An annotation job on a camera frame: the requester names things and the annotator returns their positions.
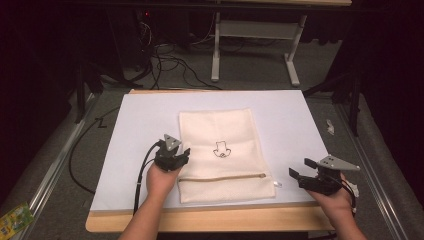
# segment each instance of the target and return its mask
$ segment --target white fabric bag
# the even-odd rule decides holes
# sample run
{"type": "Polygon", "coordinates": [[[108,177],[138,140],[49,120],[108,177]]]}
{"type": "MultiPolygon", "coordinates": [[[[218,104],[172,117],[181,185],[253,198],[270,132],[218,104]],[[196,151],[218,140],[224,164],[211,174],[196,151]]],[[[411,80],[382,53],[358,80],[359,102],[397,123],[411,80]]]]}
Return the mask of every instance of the white fabric bag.
{"type": "Polygon", "coordinates": [[[189,162],[178,177],[181,203],[223,203],[275,197],[250,109],[181,112],[189,162]]]}

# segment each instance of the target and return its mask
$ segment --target printed logo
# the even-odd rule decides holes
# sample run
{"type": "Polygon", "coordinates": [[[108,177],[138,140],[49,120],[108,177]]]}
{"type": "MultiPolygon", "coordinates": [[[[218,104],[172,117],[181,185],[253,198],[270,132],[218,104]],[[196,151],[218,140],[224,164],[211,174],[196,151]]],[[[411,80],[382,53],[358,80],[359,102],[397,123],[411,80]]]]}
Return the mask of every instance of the printed logo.
{"type": "Polygon", "coordinates": [[[217,157],[225,158],[230,155],[231,149],[227,148],[227,143],[225,141],[216,142],[216,149],[213,150],[213,153],[215,153],[217,157]]]}

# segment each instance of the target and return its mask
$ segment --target human arm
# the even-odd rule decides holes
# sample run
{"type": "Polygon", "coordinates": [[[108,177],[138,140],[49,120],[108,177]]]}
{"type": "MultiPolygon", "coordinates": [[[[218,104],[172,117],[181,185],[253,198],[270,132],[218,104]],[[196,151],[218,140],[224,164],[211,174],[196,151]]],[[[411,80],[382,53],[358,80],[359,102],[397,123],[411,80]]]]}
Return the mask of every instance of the human arm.
{"type": "Polygon", "coordinates": [[[321,206],[331,225],[336,229],[340,240],[362,240],[365,235],[357,226],[352,215],[350,194],[343,188],[336,193],[326,196],[317,192],[307,191],[321,206]]]}
{"type": "Polygon", "coordinates": [[[138,208],[120,240],[156,239],[163,204],[175,184],[181,169],[164,172],[154,163],[147,172],[147,197],[138,208]]]}

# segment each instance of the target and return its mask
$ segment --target zipper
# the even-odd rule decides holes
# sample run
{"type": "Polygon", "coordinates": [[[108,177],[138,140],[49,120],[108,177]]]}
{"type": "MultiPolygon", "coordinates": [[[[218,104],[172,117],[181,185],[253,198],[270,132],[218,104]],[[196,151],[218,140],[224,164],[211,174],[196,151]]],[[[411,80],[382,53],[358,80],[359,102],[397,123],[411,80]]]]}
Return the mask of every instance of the zipper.
{"type": "Polygon", "coordinates": [[[218,178],[181,178],[178,179],[178,182],[218,182],[225,180],[236,180],[236,179],[248,179],[248,178],[264,178],[266,177],[265,173],[260,174],[250,174],[250,175],[240,175],[240,176],[229,176],[229,177],[218,177],[218,178]]]}

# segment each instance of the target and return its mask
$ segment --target white board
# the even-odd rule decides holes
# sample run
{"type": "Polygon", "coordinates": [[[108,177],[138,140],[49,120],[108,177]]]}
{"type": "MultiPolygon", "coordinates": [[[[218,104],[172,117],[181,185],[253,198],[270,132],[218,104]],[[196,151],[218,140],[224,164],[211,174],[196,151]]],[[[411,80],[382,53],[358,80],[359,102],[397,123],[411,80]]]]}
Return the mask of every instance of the white board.
{"type": "MultiPolygon", "coordinates": [[[[124,96],[106,154],[91,211],[131,210],[138,173],[149,148],[164,134],[180,139],[181,111],[250,108],[256,122],[262,153],[274,180],[281,183],[276,197],[226,204],[181,204],[178,188],[169,194],[165,208],[214,207],[310,202],[312,198],[288,174],[289,167],[315,176],[304,158],[328,155],[301,91],[217,91],[193,93],[127,94],[124,96]]],[[[145,176],[140,203],[146,196],[145,176]]]]}

